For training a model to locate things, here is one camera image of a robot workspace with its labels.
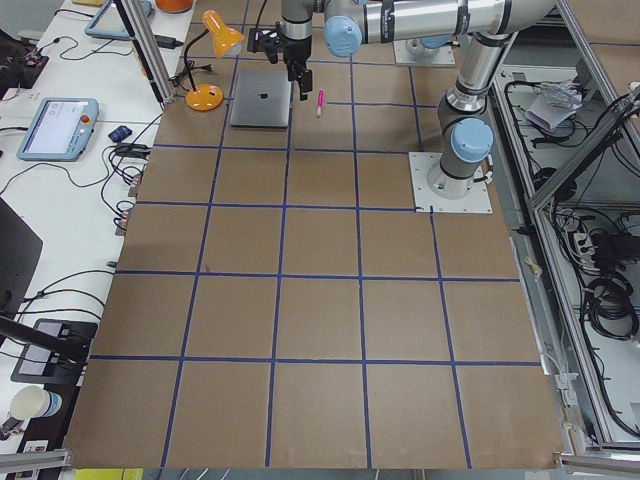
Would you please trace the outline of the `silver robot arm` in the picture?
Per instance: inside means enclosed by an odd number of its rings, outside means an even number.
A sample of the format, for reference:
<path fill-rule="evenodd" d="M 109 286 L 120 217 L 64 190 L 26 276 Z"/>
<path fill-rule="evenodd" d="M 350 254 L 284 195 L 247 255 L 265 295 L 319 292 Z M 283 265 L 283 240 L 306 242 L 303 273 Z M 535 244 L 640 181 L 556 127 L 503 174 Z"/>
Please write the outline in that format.
<path fill-rule="evenodd" d="M 372 43 L 470 35 L 456 82 L 438 106 L 444 151 L 427 175 L 436 195 L 461 199 L 493 146 L 493 133 L 478 115 L 497 68 L 516 34 L 553 6 L 551 1 L 284 1 L 276 32 L 288 76 L 302 95 L 313 88 L 306 62 L 316 13 L 324 16 L 325 43 L 336 57 L 350 57 Z"/>

